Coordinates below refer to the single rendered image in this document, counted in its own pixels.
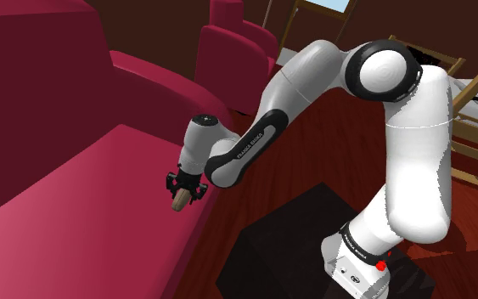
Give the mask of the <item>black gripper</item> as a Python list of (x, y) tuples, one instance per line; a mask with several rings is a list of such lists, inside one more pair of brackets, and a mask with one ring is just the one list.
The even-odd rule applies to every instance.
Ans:
[(201, 200), (208, 190), (208, 185), (200, 183), (200, 174), (190, 174), (182, 169), (182, 164), (178, 164), (177, 175), (173, 172), (169, 172), (166, 175), (166, 189), (169, 190), (174, 199), (178, 189), (186, 189), (189, 191), (191, 197), (189, 204), (192, 204), (196, 200)]

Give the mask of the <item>wooden framed window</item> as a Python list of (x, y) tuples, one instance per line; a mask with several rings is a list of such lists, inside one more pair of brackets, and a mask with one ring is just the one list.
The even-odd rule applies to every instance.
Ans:
[(279, 52), (281, 52), (284, 47), (284, 43), (289, 34), (293, 19), (295, 18), (296, 12), (299, 10), (299, 8), (309, 9), (320, 14), (334, 17), (338, 20), (342, 20), (343, 25), (340, 28), (337, 38), (335, 39), (335, 42), (338, 42), (343, 31), (345, 30), (347, 22), (351, 18), (354, 8), (358, 4), (358, 1), (359, 0), (294, 0), (288, 20), (286, 22), (286, 26), (284, 28), (284, 33), (279, 42)]

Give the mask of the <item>red sofa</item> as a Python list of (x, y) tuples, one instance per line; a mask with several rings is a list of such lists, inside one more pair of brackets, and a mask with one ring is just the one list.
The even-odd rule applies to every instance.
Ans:
[(0, 299), (172, 299), (217, 197), (166, 188), (198, 114), (232, 123), (84, 0), (0, 0)]

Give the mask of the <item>tan cylinder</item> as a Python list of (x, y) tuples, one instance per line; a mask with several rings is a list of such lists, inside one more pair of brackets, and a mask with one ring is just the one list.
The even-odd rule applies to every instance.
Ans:
[(174, 195), (172, 202), (172, 209), (175, 212), (180, 212), (190, 201), (191, 194), (186, 189), (179, 189)]

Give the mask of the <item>black robot stand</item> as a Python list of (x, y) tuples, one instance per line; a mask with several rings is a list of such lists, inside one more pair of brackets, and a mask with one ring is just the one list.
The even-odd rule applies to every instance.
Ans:
[(397, 249), (385, 189), (355, 212), (321, 183), (244, 228), (217, 279), (223, 299), (430, 299)]

